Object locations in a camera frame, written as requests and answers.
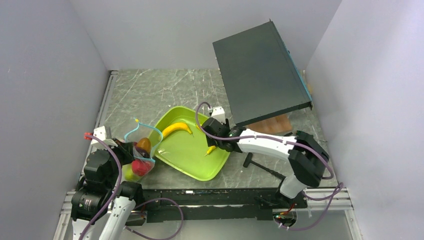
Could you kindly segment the brown kiwi potato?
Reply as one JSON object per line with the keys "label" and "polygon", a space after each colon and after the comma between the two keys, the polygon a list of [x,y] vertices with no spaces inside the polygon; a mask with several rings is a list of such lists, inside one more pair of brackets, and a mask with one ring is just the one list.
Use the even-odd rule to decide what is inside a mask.
{"label": "brown kiwi potato", "polygon": [[147,138],[147,137],[143,137],[143,138],[141,138],[137,143],[136,143],[136,145],[135,145],[137,148],[139,148],[139,149],[143,149],[143,150],[145,150],[145,151],[147,151],[148,153],[150,153],[151,152],[151,148],[152,148],[152,145],[151,145],[151,141],[150,141],[150,139],[149,138]]}

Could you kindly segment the red apple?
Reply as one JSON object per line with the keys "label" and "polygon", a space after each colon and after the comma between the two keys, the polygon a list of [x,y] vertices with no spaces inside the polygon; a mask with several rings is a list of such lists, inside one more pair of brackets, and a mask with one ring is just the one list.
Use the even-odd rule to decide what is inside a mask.
{"label": "red apple", "polygon": [[131,163],[131,170],[136,176],[143,177],[148,174],[154,166],[154,163],[149,160],[145,161],[141,159],[135,159]]}

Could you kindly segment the green pear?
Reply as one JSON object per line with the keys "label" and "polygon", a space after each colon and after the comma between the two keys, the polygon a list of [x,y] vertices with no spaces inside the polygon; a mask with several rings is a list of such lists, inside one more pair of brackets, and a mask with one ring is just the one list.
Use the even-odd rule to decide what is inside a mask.
{"label": "green pear", "polygon": [[126,164],[122,167],[123,178],[128,182],[138,182],[142,179],[142,176],[135,174],[132,170],[131,164]]}

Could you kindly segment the clear zip top bag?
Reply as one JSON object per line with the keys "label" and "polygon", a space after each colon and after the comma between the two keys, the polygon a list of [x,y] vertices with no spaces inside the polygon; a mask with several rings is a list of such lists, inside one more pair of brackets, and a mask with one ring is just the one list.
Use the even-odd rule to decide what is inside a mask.
{"label": "clear zip top bag", "polygon": [[134,119],[136,127],[124,135],[124,142],[130,143],[131,163],[122,167],[124,179],[138,182],[155,167],[154,159],[157,147],[163,140],[163,134],[157,128]]}

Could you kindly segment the dark purple plum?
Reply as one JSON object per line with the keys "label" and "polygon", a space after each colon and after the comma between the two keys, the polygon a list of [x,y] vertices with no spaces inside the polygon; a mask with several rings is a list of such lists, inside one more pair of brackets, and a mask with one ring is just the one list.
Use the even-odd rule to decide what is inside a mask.
{"label": "dark purple plum", "polygon": [[144,149],[137,149],[136,152],[139,154],[141,158],[146,158],[146,159],[150,158],[150,154]]}

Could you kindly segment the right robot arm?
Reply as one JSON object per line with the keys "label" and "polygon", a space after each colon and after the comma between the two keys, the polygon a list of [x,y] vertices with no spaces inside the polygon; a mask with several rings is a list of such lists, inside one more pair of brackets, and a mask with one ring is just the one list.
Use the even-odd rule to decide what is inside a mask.
{"label": "right robot arm", "polygon": [[262,154],[288,161],[293,171],[285,176],[275,194],[276,203],[289,207],[304,189],[320,186],[324,172],[330,169],[329,155],[313,135],[297,131],[291,136],[255,132],[246,127],[230,127],[208,118],[199,129],[205,133],[208,146],[227,152]]}

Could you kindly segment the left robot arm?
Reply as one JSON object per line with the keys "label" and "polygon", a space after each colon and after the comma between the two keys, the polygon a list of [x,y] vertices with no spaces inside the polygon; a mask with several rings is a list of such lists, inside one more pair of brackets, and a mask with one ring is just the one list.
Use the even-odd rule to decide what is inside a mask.
{"label": "left robot arm", "polygon": [[134,159],[133,143],[114,140],[111,150],[91,153],[84,167],[85,184],[77,188],[71,199],[74,240],[117,240],[120,238],[132,210],[144,203],[142,185],[123,181],[115,187],[122,166]]}

